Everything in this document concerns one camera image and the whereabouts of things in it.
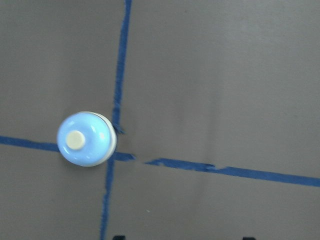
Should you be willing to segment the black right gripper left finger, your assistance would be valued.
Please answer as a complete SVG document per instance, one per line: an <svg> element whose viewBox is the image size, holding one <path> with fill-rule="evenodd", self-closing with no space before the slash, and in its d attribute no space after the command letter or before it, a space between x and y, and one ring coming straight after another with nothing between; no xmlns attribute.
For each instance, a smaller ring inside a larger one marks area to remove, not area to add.
<svg viewBox="0 0 320 240"><path fill-rule="evenodd" d="M124 235L115 235L112 240L125 240L125 236Z"/></svg>

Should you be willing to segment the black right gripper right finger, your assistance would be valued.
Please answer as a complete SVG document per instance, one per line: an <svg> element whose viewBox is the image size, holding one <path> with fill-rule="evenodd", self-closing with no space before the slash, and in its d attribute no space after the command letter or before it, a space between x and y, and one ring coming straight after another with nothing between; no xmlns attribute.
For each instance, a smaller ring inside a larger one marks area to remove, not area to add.
<svg viewBox="0 0 320 240"><path fill-rule="evenodd" d="M244 236L244 237L242 238L242 240L255 240L255 237Z"/></svg>

